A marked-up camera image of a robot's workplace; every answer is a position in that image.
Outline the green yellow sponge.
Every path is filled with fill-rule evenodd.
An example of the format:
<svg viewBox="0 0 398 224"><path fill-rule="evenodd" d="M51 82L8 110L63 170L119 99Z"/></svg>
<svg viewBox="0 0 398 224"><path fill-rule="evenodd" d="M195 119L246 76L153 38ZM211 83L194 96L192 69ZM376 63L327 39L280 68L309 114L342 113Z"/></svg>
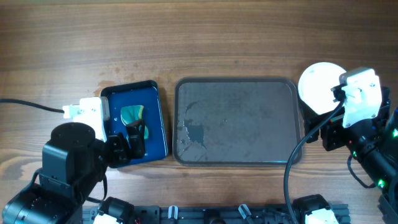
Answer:
<svg viewBox="0 0 398 224"><path fill-rule="evenodd" d="M124 106L121 108L121 121L123 125L125 125L127 130L127 135L130 136L131 130L127 128L128 124L134 123L143 119L144 106L143 105L131 105ZM149 130L148 127L144 126L144 139L147 140L149 138Z"/></svg>

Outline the white plate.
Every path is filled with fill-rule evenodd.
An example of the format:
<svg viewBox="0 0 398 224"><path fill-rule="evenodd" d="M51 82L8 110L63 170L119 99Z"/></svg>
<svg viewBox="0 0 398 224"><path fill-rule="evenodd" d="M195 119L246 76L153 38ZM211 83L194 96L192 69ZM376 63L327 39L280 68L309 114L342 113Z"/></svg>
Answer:
<svg viewBox="0 0 398 224"><path fill-rule="evenodd" d="M335 103L331 89L340 84L340 75L345 69L330 62L318 62L304 70L298 81L300 99L316 114L324 114L334 110Z"/></svg>

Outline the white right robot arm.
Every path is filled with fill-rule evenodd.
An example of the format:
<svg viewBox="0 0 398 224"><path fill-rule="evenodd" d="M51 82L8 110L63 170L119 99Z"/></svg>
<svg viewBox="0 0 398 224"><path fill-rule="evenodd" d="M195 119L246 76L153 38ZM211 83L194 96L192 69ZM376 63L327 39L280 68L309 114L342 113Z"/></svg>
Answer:
<svg viewBox="0 0 398 224"><path fill-rule="evenodd" d="M345 109L316 115L305 106L306 142L322 139L326 151L347 147L372 180L371 185L357 181L365 188L381 191L378 208L384 223L397 223L397 111L389 115L390 101L381 104L377 116L355 124L343 124Z"/></svg>

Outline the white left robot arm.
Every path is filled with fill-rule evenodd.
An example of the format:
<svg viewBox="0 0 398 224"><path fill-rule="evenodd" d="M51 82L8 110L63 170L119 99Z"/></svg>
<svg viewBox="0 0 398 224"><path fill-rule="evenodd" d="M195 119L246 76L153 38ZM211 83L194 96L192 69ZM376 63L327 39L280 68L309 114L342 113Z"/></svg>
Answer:
<svg viewBox="0 0 398 224"><path fill-rule="evenodd" d="M3 223L81 223L83 204L99 204L95 223L135 223L134 206L112 197L90 197L106 170L140 159L145 154L143 119L126 126L106 141L83 123L57 126L42 150L42 167L2 211Z"/></svg>

